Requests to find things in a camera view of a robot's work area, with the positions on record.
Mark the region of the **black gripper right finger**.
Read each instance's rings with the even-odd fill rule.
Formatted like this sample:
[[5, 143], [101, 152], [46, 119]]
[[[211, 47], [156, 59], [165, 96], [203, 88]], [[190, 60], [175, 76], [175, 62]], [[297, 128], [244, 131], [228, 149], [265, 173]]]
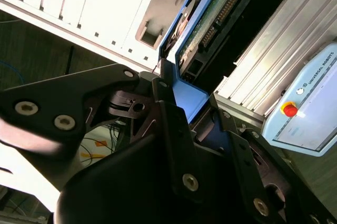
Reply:
[[234, 166], [243, 217], [239, 223], [336, 223], [293, 169], [253, 129], [239, 133], [233, 116], [209, 98], [212, 146]]

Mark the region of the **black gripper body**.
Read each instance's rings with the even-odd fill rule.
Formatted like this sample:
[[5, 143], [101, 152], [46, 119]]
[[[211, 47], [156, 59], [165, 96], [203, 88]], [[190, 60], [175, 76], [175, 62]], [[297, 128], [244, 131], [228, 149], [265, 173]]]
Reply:
[[55, 223], [225, 223], [249, 220], [231, 156], [246, 140], [221, 135], [224, 152], [189, 134], [147, 136], [76, 174]]

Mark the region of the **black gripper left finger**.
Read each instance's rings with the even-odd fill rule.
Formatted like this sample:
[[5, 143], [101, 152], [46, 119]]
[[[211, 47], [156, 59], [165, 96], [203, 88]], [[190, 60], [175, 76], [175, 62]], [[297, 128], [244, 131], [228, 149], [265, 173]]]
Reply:
[[146, 80], [113, 64], [2, 91], [1, 174], [57, 207], [66, 184], [86, 168], [62, 190], [52, 187], [39, 168], [56, 172], [70, 165], [86, 133], [119, 117], [136, 123], [121, 150], [150, 135], [191, 136], [166, 79]]

